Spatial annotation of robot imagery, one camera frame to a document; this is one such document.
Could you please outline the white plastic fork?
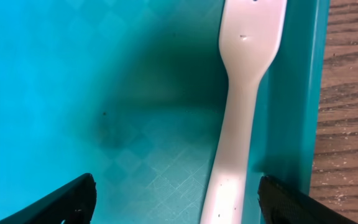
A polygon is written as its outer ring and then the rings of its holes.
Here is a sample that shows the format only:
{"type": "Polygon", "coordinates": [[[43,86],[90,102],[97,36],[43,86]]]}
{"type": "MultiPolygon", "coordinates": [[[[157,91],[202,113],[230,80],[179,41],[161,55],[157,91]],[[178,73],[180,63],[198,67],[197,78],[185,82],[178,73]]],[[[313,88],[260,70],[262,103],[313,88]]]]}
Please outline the white plastic fork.
{"type": "Polygon", "coordinates": [[[219,53],[228,92],[201,224],[240,223],[260,81],[282,39],[287,0],[226,0],[219,53]]]}

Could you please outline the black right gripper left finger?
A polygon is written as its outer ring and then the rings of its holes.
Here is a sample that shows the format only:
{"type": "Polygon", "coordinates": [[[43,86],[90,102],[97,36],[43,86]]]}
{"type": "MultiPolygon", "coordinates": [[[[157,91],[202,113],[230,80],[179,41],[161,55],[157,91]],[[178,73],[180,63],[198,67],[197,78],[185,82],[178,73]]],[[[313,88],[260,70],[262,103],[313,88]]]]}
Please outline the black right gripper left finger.
{"type": "Polygon", "coordinates": [[[96,182],[85,173],[0,224],[90,224],[96,198],[96,182]]]}

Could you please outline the teal plastic tray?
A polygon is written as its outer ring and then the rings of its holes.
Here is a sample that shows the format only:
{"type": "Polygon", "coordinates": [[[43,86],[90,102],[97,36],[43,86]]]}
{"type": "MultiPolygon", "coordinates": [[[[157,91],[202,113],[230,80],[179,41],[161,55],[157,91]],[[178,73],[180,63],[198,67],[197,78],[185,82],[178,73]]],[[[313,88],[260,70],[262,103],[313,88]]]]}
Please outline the teal plastic tray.
{"type": "Polygon", "coordinates": [[[93,223],[198,223],[227,95],[223,5],[0,1],[0,220],[89,172],[93,223]]]}

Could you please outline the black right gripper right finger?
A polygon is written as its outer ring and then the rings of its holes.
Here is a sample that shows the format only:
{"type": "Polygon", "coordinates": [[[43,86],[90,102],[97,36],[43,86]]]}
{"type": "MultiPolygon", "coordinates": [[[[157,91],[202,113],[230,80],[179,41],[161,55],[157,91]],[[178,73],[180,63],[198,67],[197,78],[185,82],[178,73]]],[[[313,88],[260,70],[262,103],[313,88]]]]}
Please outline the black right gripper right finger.
{"type": "Polygon", "coordinates": [[[266,224],[357,224],[273,176],[260,179],[258,195],[266,224]]]}

